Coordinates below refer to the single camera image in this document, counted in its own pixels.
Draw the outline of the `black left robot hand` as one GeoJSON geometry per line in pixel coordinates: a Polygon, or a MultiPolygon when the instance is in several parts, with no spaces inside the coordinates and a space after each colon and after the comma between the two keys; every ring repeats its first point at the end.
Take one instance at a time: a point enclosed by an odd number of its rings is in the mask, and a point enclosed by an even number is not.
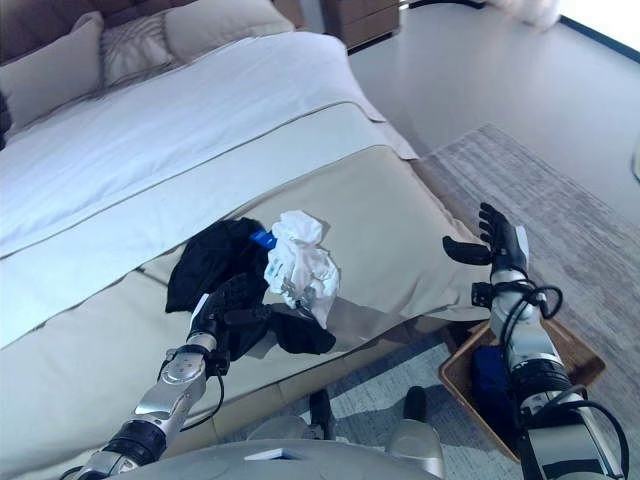
{"type": "Polygon", "coordinates": [[[192,320],[192,333],[211,333],[230,350],[250,349],[268,329],[271,308],[262,303],[264,281],[243,273],[222,283],[192,320]]]}

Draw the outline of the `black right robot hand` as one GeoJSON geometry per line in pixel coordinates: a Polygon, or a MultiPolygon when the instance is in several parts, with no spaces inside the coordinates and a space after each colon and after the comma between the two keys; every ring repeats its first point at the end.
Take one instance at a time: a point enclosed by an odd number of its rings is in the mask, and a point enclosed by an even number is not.
{"type": "Polygon", "coordinates": [[[486,202],[480,203],[478,216],[483,244],[458,242],[445,236],[442,246],[446,255],[466,265],[490,265],[491,273],[513,270],[527,277],[527,254],[519,242],[516,227],[486,202]]]}

